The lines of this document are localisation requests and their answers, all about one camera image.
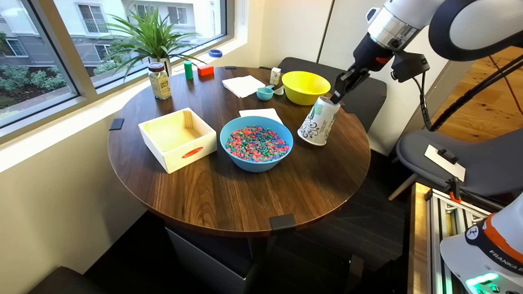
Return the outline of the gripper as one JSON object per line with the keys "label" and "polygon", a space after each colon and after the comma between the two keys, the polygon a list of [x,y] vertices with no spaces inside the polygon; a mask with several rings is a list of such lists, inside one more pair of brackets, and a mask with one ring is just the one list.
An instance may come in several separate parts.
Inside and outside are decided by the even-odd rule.
{"label": "gripper", "polygon": [[393,56],[392,50],[383,48],[366,33],[353,52],[354,62],[351,68],[337,76],[330,101],[338,104],[347,93],[358,88],[370,76],[369,71],[381,71]]}

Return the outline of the patterned paper coffee cup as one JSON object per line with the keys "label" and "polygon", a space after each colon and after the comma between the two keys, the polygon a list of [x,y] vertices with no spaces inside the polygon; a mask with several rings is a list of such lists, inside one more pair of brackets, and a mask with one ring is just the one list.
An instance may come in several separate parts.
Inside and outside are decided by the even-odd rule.
{"label": "patterned paper coffee cup", "polygon": [[325,145],[340,108],[339,103],[334,104],[325,96],[318,97],[297,130],[297,135],[311,145]]}

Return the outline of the dark grey chair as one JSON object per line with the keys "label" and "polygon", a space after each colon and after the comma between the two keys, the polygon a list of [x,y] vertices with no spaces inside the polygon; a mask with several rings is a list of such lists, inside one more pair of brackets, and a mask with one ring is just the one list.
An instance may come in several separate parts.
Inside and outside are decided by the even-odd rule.
{"label": "dark grey chair", "polygon": [[[316,62],[288,56],[279,64],[282,73],[293,71],[311,72],[327,79],[334,86],[335,78],[343,69],[322,65]],[[387,98],[387,85],[381,80],[367,78],[357,89],[345,95],[340,105],[347,113],[355,114],[368,133],[385,99]]]}

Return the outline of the yellow plastic bowl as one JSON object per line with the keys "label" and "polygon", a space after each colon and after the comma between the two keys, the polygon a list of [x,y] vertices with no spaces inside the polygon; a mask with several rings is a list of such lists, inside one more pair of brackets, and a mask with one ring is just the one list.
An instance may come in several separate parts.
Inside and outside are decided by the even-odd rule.
{"label": "yellow plastic bowl", "polygon": [[330,82],[314,73],[293,71],[282,76],[286,97],[297,105],[312,106],[331,89]]}

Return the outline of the white napkin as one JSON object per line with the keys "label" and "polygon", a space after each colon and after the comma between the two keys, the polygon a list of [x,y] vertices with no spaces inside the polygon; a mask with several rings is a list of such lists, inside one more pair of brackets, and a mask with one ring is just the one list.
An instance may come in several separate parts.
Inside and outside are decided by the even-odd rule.
{"label": "white napkin", "polygon": [[265,118],[269,118],[274,121],[277,121],[280,124],[283,124],[282,120],[280,119],[280,117],[278,116],[278,114],[274,108],[240,110],[239,115],[241,117],[247,117],[247,116],[265,117]]}
{"label": "white napkin", "polygon": [[252,95],[256,93],[258,89],[266,86],[263,82],[254,78],[252,75],[222,80],[222,84],[226,89],[239,98],[245,98]]}

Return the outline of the heap of colourful beads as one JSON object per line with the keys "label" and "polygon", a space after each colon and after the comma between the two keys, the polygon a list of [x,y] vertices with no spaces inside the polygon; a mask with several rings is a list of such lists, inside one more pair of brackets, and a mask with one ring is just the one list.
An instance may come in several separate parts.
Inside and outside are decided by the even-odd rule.
{"label": "heap of colourful beads", "polygon": [[225,140],[225,150],[247,162],[277,161],[290,152],[290,145],[270,128],[250,125],[232,131]]}

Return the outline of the white paper sheet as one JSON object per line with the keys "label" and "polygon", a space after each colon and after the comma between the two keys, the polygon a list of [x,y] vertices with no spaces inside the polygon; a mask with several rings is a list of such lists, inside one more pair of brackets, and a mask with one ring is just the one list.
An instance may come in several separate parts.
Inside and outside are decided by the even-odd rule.
{"label": "white paper sheet", "polygon": [[466,169],[459,162],[454,165],[450,164],[450,162],[447,162],[437,154],[437,150],[432,145],[428,145],[424,155],[452,176],[458,177],[462,182],[465,182]]}

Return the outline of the blue bowl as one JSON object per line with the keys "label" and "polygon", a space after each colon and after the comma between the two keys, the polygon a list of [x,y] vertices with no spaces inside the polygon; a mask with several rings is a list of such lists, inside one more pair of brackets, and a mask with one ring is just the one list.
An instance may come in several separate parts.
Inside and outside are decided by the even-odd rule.
{"label": "blue bowl", "polygon": [[233,163],[236,166],[238,166],[239,168],[241,168],[245,171],[249,171],[249,172],[254,172],[254,173],[264,172],[264,171],[268,171],[269,169],[272,169],[282,159],[284,159],[286,156],[288,156],[290,154],[290,152],[289,152],[286,156],[284,156],[283,158],[281,158],[277,161],[265,162],[265,163],[247,162],[247,161],[241,160],[239,158],[233,157],[230,153],[228,153],[225,150],[224,143],[225,143],[226,137],[232,131],[241,129],[241,128],[245,128],[250,125],[259,125],[263,128],[272,129],[283,140],[285,140],[286,142],[289,143],[290,152],[293,149],[294,139],[293,139],[293,136],[292,136],[290,130],[285,125],[282,125],[277,121],[274,121],[272,119],[265,118],[265,117],[259,117],[259,116],[238,117],[238,118],[235,118],[235,119],[229,121],[228,123],[226,123],[222,127],[221,132],[220,132],[220,145],[221,145],[222,149],[224,149],[225,153],[231,158],[231,160],[233,160]]}

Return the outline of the orange black clamp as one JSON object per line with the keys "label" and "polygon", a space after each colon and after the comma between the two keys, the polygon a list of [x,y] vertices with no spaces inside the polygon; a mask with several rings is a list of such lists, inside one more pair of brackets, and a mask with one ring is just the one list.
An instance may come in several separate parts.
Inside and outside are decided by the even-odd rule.
{"label": "orange black clamp", "polygon": [[462,198],[460,196],[461,192],[461,180],[458,177],[452,177],[446,181],[447,186],[445,189],[445,194],[448,194],[451,201],[456,203],[461,203]]}

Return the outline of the light grey chair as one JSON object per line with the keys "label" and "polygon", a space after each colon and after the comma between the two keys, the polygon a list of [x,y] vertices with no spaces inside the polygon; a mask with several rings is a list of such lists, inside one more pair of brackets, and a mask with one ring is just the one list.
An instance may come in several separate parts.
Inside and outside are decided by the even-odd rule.
{"label": "light grey chair", "polygon": [[442,191],[452,174],[425,156],[429,146],[445,149],[465,168],[460,188],[480,196],[523,191],[523,128],[483,142],[465,142],[425,129],[398,140],[396,156],[412,175],[389,196],[400,195],[415,182]]}

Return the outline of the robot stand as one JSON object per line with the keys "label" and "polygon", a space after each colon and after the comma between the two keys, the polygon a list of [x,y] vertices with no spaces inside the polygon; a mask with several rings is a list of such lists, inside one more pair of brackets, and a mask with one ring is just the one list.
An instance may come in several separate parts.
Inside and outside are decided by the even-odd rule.
{"label": "robot stand", "polygon": [[523,294],[523,193],[499,212],[411,189],[408,294]]}

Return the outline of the white wooden box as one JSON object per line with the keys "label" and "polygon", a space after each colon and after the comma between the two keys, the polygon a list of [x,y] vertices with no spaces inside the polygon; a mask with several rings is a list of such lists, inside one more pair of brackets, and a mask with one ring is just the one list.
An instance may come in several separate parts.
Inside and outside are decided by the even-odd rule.
{"label": "white wooden box", "polygon": [[217,150],[217,133],[184,108],[138,125],[144,143],[171,174]]}

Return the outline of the glass spice jar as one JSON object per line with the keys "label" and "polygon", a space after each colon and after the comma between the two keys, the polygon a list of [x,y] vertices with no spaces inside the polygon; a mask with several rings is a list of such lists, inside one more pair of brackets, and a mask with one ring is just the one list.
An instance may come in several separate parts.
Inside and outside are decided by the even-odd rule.
{"label": "glass spice jar", "polygon": [[152,62],[148,66],[149,79],[156,99],[169,99],[172,97],[168,73],[160,62]]}

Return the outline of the potted green plant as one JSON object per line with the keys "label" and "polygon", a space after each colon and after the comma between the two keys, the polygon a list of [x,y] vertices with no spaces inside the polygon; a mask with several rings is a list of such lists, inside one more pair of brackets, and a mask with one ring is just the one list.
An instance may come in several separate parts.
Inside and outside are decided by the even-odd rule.
{"label": "potted green plant", "polygon": [[159,62],[163,65],[166,74],[170,76],[172,58],[188,61],[190,65],[194,65],[196,61],[204,62],[182,52],[183,48],[192,49],[184,40],[197,36],[197,33],[175,31],[167,16],[159,16],[157,8],[143,15],[131,11],[130,15],[133,22],[112,14],[112,22],[105,24],[108,30],[114,33],[114,40],[102,62],[116,63],[115,71],[125,68],[124,75],[127,76],[139,61],[147,58],[150,63]]}

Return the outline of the grey box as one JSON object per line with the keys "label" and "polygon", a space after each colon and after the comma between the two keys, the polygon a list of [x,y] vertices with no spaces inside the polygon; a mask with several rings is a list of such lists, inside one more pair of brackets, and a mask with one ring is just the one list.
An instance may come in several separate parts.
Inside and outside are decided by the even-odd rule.
{"label": "grey box", "polygon": [[185,268],[221,294],[247,294],[265,259],[266,238],[228,238],[165,230]]}

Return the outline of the window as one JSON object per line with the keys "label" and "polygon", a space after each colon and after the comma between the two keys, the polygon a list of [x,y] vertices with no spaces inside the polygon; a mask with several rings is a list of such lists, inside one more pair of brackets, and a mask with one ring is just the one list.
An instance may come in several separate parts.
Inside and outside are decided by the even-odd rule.
{"label": "window", "polygon": [[153,9],[179,32],[195,32],[182,52],[197,54],[234,36],[235,0],[0,0],[0,137],[99,100],[146,73],[125,76],[102,59],[113,42],[110,15]]}

